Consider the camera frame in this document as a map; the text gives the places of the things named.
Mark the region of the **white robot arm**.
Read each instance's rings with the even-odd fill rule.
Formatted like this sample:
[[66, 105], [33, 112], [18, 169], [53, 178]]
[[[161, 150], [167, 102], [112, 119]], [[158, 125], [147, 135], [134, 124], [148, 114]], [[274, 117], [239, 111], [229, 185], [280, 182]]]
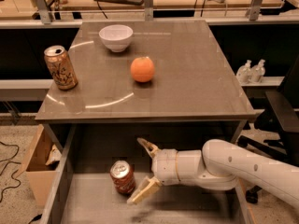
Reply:
[[200, 150], [160, 149], [144, 138], [137, 142], [152, 159], [153, 177], [145, 177], [127, 200], [141, 203], [161, 186], [196, 186], [229, 190], [239, 178], [299, 208], [299, 168], [250, 152], [227, 141], [211, 139]]

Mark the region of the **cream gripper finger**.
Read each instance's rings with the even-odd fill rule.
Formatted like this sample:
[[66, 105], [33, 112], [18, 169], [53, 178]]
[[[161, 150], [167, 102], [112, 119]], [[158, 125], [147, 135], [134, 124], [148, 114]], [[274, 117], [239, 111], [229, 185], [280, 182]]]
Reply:
[[157, 192], [161, 186], [162, 183], [155, 176], [152, 178], [146, 176], [142, 180], [138, 188], [132, 193], [130, 198], [127, 200], [127, 203], [129, 205], [139, 204], [143, 202], [146, 198], [148, 198], [150, 195]]
[[155, 144], [151, 143], [150, 141], [144, 138], [138, 137], [137, 142], [147, 151], [147, 153], [152, 159], [160, 151], [160, 149]]

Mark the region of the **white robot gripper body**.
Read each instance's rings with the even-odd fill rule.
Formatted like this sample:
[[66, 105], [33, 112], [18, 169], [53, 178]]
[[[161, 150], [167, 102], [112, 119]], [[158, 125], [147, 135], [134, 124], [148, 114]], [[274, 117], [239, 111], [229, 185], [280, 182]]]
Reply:
[[200, 186], [206, 177], [206, 167], [200, 150], [162, 149], [152, 159], [151, 170], [165, 186]]

